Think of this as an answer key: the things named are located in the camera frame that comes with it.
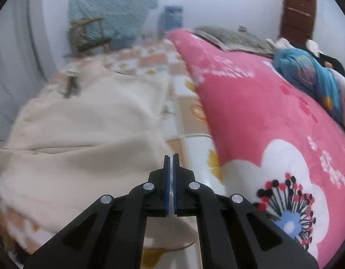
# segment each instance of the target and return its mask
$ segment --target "teal fabric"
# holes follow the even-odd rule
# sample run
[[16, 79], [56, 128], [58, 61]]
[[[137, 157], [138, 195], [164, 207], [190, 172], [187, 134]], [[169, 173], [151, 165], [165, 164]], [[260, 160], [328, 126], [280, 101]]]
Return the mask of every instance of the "teal fabric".
[[343, 124], [339, 86], [327, 68], [298, 48], [278, 50], [273, 65], [288, 82], [319, 102], [336, 122]]
[[[141, 31], [149, 10], [156, 8], [158, 0], [69, 0], [70, 21], [103, 17], [105, 36], [112, 39], [135, 38]], [[91, 39], [98, 39], [98, 24], [87, 28]]]

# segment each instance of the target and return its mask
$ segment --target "beige cloth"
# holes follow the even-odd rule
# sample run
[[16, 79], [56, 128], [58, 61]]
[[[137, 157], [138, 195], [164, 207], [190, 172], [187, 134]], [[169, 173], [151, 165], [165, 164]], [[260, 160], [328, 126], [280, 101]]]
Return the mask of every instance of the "beige cloth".
[[[172, 154], [157, 128], [168, 77], [121, 75], [100, 62], [75, 76], [80, 96], [45, 89], [21, 110], [0, 148], [0, 197], [55, 232], [101, 195], [119, 197], [146, 182]], [[176, 217], [149, 223], [148, 246], [196, 240], [196, 229]]]

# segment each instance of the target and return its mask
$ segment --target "silver screw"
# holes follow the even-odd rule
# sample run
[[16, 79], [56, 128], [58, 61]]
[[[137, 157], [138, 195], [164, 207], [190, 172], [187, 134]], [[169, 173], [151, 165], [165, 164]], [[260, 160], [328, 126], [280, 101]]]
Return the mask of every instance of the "silver screw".
[[200, 184], [197, 183], [197, 182], [191, 182], [191, 183], [189, 184], [189, 187], [190, 187], [191, 189], [197, 190], [197, 189], [200, 188]]
[[100, 202], [104, 204], [108, 204], [112, 201], [113, 199], [111, 198], [110, 195], [104, 195], [100, 198]]
[[143, 186], [143, 188], [144, 188], [145, 190], [153, 190], [154, 187], [155, 187], [155, 185], [152, 184], [152, 183], [149, 183], [149, 182], [148, 182], [148, 183], [145, 183], [144, 186]]
[[243, 197], [239, 194], [232, 195], [232, 201], [235, 203], [241, 203], [243, 201]]

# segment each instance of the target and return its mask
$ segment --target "brown door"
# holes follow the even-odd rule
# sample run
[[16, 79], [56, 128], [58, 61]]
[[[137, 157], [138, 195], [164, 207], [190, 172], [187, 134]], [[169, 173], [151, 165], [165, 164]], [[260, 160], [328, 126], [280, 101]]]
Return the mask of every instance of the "brown door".
[[293, 46], [305, 48], [312, 39], [316, 0], [284, 0], [280, 36]]

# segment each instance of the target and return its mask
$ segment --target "wooden chair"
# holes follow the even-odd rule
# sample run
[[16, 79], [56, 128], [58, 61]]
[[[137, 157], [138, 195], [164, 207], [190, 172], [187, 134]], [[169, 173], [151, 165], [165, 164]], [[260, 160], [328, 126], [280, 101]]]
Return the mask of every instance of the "wooden chair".
[[[104, 36], [102, 21], [104, 18], [86, 18], [73, 21], [69, 30], [69, 37], [73, 47], [73, 57], [81, 58], [84, 54], [91, 55], [91, 50], [100, 46], [104, 46], [105, 50], [111, 48], [111, 38]], [[89, 24], [98, 23], [101, 37], [94, 39], [88, 37], [87, 26]]]

